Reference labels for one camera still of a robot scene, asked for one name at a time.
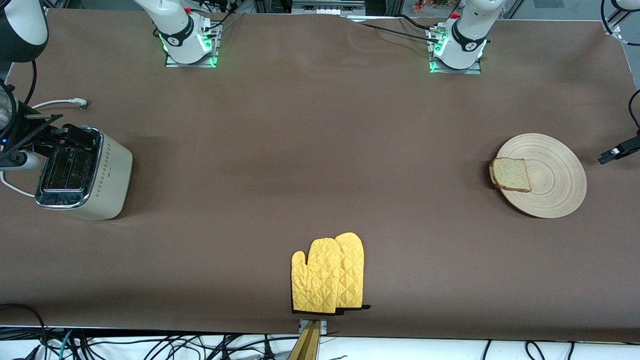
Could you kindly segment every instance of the table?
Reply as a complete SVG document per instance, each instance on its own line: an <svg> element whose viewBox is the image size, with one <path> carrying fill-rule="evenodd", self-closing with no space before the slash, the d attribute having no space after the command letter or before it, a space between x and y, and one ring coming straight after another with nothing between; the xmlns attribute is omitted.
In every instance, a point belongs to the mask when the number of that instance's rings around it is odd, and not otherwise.
<svg viewBox="0 0 640 360"><path fill-rule="evenodd" d="M134 170L107 222L0 187L1 302L51 325L295 332L291 254L353 231L372 308L329 319L340 335L640 340L640 156L597 163L633 135L635 88L599 22L499 21L483 73L457 76L430 74L420 40L332 15L244 16L216 69L164 68L143 12L48 19L33 104L93 100L60 125L102 129ZM10 76L22 98L30 78ZM584 165L575 213L531 218L492 188L488 162L529 132Z"/></svg>

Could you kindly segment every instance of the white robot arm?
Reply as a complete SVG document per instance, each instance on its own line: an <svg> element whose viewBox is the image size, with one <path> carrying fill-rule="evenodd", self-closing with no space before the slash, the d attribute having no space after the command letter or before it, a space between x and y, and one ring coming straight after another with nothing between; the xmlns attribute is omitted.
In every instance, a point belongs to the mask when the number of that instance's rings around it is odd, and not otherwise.
<svg viewBox="0 0 640 360"><path fill-rule="evenodd" d="M434 55L452 69L467 69L482 56L486 36L506 0L468 0L462 16L438 24L444 28L442 44Z"/></svg>
<svg viewBox="0 0 640 360"><path fill-rule="evenodd" d="M613 6L626 12L636 12L640 10L640 0L611 0Z"/></svg>
<svg viewBox="0 0 640 360"><path fill-rule="evenodd" d="M26 63L47 46L49 31L40 0L0 1L0 58Z"/></svg>
<svg viewBox="0 0 640 360"><path fill-rule="evenodd" d="M203 40L211 34L211 20L187 13L179 0L134 0L151 17L160 32L166 52L176 61L190 64L212 51Z"/></svg>

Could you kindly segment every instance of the bread slice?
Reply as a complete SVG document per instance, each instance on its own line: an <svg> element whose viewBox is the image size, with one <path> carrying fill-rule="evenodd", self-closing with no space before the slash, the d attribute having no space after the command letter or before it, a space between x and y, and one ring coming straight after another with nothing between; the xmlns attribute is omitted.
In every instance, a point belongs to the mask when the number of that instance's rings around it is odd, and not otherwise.
<svg viewBox="0 0 640 360"><path fill-rule="evenodd" d="M489 166L489 173L491 181L499 189L522 193L531 192L524 159L493 159Z"/></svg>

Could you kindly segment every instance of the round plate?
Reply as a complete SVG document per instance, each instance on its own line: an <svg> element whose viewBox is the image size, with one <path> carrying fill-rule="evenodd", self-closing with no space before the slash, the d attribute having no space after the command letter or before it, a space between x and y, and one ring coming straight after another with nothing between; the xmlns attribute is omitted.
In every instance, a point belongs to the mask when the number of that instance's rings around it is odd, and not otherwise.
<svg viewBox="0 0 640 360"><path fill-rule="evenodd" d="M531 192L502 190L516 208L539 218L573 213L587 194L587 177L578 157L565 144L542 134L522 134L507 141L498 158L524 159Z"/></svg>

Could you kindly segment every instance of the oven mitt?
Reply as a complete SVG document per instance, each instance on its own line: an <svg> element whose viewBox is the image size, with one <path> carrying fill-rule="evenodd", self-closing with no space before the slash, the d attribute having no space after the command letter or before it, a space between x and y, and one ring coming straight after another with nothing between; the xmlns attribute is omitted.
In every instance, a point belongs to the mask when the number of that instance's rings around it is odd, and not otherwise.
<svg viewBox="0 0 640 360"><path fill-rule="evenodd" d="M340 246L340 281L338 282L337 308L361 309L362 287L364 285L364 249L362 241L354 233L344 233L335 237Z"/></svg>
<svg viewBox="0 0 640 360"><path fill-rule="evenodd" d="M334 314L342 251L331 238L311 243L308 261L297 251L291 257L291 298L294 312Z"/></svg>

